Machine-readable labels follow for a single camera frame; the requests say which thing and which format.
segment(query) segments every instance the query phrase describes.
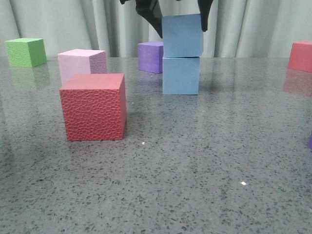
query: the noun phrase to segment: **foam block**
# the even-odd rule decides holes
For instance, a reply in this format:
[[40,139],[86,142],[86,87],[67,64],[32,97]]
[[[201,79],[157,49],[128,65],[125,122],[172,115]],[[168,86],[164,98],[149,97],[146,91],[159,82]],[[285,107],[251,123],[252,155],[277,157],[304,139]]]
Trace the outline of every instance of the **foam block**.
[[311,134],[311,139],[310,139],[310,142],[309,142],[309,148],[312,149],[312,134]]
[[43,39],[7,40],[5,46],[12,67],[36,67],[47,62]]
[[312,41],[299,41],[292,44],[288,67],[312,72]]
[[138,69],[146,72],[162,73],[162,57],[164,43],[150,41],[137,45]]
[[200,14],[166,16],[162,19],[164,57],[199,57],[203,53]]
[[67,140],[119,140],[126,122],[124,74],[78,74],[60,90]]
[[62,85],[76,74],[107,73],[106,52],[75,49],[58,54]]
[[199,62],[199,58],[164,58],[163,94],[198,94]]

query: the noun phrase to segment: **table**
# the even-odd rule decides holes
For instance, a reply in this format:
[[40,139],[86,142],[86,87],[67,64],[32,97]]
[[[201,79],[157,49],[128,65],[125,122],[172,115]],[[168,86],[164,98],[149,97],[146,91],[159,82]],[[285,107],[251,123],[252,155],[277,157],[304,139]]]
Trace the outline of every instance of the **table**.
[[120,141],[66,141],[58,61],[0,58],[0,233],[312,233],[312,74],[287,58],[202,58],[198,96],[137,58]]

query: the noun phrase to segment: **textured red cube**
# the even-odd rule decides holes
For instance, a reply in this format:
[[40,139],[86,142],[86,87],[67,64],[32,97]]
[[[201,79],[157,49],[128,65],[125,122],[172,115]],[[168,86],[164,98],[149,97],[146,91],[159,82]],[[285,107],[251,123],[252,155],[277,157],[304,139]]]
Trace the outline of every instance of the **textured red cube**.
[[79,74],[60,90],[67,140],[119,140],[126,122],[124,74]]
[[312,41],[299,41],[292,44],[288,67],[312,72]]

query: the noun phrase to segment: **light blue cube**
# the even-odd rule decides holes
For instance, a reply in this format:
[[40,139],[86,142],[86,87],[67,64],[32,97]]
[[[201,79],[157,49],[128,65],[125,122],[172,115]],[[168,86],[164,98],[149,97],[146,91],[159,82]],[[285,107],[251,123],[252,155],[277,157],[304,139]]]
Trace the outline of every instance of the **light blue cube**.
[[199,57],[203,53],[200,14],[166,16],[162,19],[164,57]]
[[163,94],[197,95],[199,65],[199,57],[163,58]]

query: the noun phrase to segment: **gray curtain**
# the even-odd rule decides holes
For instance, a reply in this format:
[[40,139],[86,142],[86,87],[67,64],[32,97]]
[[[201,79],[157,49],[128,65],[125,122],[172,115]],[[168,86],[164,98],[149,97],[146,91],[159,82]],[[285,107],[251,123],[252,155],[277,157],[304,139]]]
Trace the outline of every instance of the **gray curtain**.
[[[164,16],[198,13],[197,0],[159,0]],[[100,49],[137,57],[137,44],[160,40],[135,11],[135,0],[1,0],[4,41],[43,38],[48,56]],[[312,0],[214,0],[203,57],[289,57],[292,43],[312,40]]]

